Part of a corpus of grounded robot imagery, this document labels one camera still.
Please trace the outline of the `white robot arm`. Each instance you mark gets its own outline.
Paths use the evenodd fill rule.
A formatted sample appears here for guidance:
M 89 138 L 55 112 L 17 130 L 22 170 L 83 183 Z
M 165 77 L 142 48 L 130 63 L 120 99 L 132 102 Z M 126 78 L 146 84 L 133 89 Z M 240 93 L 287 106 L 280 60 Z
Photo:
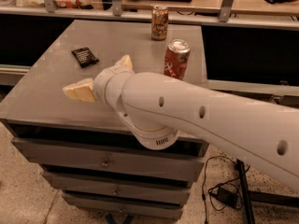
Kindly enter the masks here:
M 125 55 L 96 78 L 63 88 L 72 100 L 109 105 L 149 149 L 192 134 L 299 188 L 299 112 L 295 108 L 212 91 L 156 73 L 135 73 Z

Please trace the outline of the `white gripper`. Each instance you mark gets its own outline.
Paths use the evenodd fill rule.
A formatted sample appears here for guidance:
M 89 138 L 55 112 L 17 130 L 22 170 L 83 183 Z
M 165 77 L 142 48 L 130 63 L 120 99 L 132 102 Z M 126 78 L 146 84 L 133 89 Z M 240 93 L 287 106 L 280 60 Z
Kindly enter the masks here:
M 121 98 L 123 84 L 134 73 L 130 56 L 124 55 L 113 66 L 102 70 L 94 80 L 82 79 L 63 87 L 63 92 L 71 100 L 95 103 L 97 97 L 103 103 L 116 107 Z

